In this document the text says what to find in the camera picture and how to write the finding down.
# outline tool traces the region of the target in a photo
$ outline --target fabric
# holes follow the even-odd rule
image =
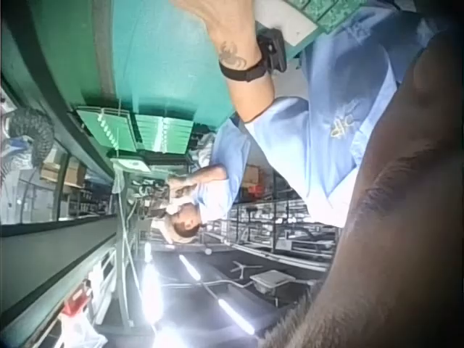
[[[370,134],[437,31],[412,12],[362,7],[304,51],[309,102],[276,99],[246,125],[313,220],[344,226]]]
[[[227,179],[201,183],[193,192],[192,198],[199,206],[203,223],[224,218],[232,207],[244,176],[250,144],[247,135],[231,120],[217,131],[210,165],[223,165]]]

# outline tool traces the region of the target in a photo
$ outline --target shirt sleeve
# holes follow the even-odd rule
[[[302,98],[278,98],[246,129],[269,164],[306,199],[310,190],[310,111]]]

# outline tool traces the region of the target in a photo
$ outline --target white panel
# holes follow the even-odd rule
[[[280,29],[285,41],[292,46],[317,29],[315,23],[283,0],[254,0],[254,15],[266,28]]]

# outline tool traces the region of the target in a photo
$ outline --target light blue shirt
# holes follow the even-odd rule
[[[435,32],[412,12],[362,7],[304,51],[309,102],[277,99],[246,125],[314,221],[344,226],[370,134]]]
[[[243,134],[231,120],[227,120],[217,131],[210,165],[223,165],[227,179],[200,183],[193,192],[192,198],[199,206],[203,223],[227,216],[239,193],[250,144],[247,135]]]

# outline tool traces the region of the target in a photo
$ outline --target fluorescent light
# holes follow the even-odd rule
[[[161,287],[153,264],[147,263],[142,280],[142,307],[146,320],[155,324],[163,314]]]
[[[233,308],[223,299],[219,299],[217,302],[219,302],[219,305],[221,308],[237,323],[238,326],[242,328],[243,331],[245,331],[249,335],[254,334],[254,328],[253,326],[248,323],[243,317],[238,314]]]
[[[186,348],[179,335],[171,328],[163,328],[154,337],[153,348]]]
[[[152,261],[152,244],[150,242],[145,242],[145,263],[150,263]]]
[[[186,266],[187,271],[190,273],[193,279],[195,279],[196,281],[199,281],[200,279],[202,279],[202,277],[200,276],[200,273],[198,273],[195,267],[191,265],[191,263],[186,259],[185,256],[179,255],[179,259],[181,259],[183,265]]]

